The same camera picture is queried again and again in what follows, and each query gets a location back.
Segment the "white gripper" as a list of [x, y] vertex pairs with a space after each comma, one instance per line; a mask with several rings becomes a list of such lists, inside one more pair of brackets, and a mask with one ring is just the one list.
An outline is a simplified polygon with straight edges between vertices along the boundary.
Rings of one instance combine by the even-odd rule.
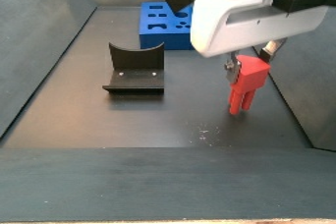
[[195, 0], [192, 45], [204, 57], [231, 52], [224, 70], [228, 81], [235, 84], [241, 66], [236, 50], [269, 41], [259, 58], [271, 63], [287, 37], [315, 30], [327, 10], [320, 6], [287, 13], [264, 0]]

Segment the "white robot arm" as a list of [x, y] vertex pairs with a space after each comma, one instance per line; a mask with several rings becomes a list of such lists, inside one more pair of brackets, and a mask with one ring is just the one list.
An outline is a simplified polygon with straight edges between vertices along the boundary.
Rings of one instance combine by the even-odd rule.
[[191, 41], [205, 57], [264, 43], [273, 54], [287, 38], [315, 30], [333, 0], [195, 0]]

